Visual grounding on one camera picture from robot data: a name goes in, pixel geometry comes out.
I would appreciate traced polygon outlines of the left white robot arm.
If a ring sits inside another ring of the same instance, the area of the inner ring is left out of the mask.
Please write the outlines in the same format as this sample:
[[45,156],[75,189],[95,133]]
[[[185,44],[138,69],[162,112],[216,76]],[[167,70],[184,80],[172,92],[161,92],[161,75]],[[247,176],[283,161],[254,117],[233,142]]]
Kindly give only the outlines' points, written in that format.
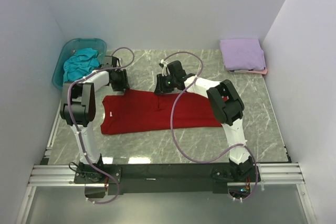
[[101,182],[107,174],[92,123],[96,116],[96,92],[104,86],[112,86],[114,91],[129,88],[125,66],[115,56],[111,57],[110,65],[95,69],[74,82],[65,82],[62,88],[60,116],[74,133],[80,153],[76,172],[93,183]]

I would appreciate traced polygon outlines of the teal crumpled t-shirt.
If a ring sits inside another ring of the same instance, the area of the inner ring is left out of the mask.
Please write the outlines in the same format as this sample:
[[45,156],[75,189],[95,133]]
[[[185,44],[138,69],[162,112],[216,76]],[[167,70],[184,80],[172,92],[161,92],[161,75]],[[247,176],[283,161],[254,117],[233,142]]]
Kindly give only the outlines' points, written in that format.
[[100,66],[98,51],[92,48],[78,49],[68,60],[65,61],[63,81],[76,81],[89,75],[95,68]]

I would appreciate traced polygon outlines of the red t-shirt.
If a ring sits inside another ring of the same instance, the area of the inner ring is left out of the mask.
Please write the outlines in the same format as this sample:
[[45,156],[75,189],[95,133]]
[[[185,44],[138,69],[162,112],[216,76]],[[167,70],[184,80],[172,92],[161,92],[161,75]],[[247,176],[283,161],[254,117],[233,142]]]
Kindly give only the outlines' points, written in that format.
[[[177,94],[156,95],[153,92],[127,90],[123,95],[104,98],[105,118],[101,133],[116,135],[169,130],[170,116]],[[209,100],[194,93],[183,94],[174,110],[175,129],[220,127]]]

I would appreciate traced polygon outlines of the teal plastic basket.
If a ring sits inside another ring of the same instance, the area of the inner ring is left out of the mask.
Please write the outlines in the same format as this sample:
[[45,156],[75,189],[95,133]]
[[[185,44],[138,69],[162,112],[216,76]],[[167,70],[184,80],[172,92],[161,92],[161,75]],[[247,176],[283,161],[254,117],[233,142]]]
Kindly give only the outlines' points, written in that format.
[[62,90],[64,82],[65,61],[72,57],[76,50],[84,48],[92,48],[96,50],[98,52],[97,60],[100,64],[103,63],[107,52],[107,44],[104,40],[99,38],[76,38],[68,41],[64,44],[61,50],[52,78],[52,83],[58,90]]

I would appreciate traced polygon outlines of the folded pink t-shirt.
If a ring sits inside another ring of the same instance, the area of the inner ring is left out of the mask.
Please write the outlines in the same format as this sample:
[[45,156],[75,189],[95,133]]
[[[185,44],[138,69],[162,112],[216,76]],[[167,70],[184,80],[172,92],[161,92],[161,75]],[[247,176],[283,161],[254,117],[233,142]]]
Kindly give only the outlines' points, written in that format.
[[268,69],[264,68],[263,70],[230,70],[230,72],[233,72],[233,73],[255,73],[255,74],[266,75],[268,73]]

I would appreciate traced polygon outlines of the black base beam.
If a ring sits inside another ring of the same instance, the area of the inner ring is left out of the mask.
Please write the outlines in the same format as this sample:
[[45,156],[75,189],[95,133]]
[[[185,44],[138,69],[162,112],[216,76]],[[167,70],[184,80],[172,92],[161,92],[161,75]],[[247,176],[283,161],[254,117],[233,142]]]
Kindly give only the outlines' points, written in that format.
[[211,191],[226,194],[230,183],[259,182],[258,169],[249,164],[244,168],[230,163],[209,164],[105,164],[105,173],[89,165],[76,169],[75,184],[108,184],[108,194],[179,193]]

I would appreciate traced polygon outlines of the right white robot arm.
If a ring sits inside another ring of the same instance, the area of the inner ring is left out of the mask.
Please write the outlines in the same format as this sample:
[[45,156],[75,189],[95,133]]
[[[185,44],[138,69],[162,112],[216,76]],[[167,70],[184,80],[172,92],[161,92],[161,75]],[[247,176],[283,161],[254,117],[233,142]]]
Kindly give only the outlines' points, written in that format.
[[[224,154],[229,154],[230,175],[235,181],[241,182],[255,166],[253,155],[246,146],[246,139],[243,130],[244,103],[240,98],[234,85],[229,80],[212,81],[200,78],[195,74],[187,74],[180,61],[176,60],[167,63],[161,60],[159,63],[162,73],[157,75],[155,94],[167,94],[174,89],[181,90],[175,99],[170,115],[170,128],[175,146],[179,152],[188,160],[206,164],[218,160]],[[215,119],[224,129],[228,149],[223,151],[218,157],[208,161],[197,161],[188,157],[179,147],[174,133],[173,119],[174,112],[179,98],[183,93],[189,92],[207,98],[211,106]]]

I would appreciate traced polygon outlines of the folded lilac t-shirt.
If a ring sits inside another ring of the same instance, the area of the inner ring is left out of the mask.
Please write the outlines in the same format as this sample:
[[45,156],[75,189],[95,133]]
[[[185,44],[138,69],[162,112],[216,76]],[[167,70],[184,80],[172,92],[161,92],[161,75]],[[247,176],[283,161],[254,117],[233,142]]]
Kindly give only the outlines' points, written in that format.
[[256,38],[223,39],[219,46],[227,70],[266,69],[264,51]]

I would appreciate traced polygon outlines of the aluminium frame rail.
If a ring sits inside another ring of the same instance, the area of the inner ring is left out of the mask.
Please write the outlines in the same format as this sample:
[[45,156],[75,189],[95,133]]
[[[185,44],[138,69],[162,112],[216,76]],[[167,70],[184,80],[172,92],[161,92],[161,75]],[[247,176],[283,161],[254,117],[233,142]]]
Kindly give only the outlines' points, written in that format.
[[66,165],[48,165],[52,146],[47,145],[39,165],[34,165],[28,180],[30,187],[74,186],[75,172]]

